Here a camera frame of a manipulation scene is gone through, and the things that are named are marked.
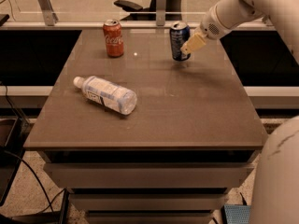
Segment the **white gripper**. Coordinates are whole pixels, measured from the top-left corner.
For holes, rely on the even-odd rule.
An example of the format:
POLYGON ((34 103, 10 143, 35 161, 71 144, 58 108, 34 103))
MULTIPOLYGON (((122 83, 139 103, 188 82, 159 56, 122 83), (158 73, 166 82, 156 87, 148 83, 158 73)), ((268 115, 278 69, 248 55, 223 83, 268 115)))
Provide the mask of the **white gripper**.
POLYGON ((185 55, 205 46, 206 39, 221 39, 228 35, 231 30, 221 24, 217 15, 217 8, 214 6, 204 15, 195 32, 180 48, 185 55))

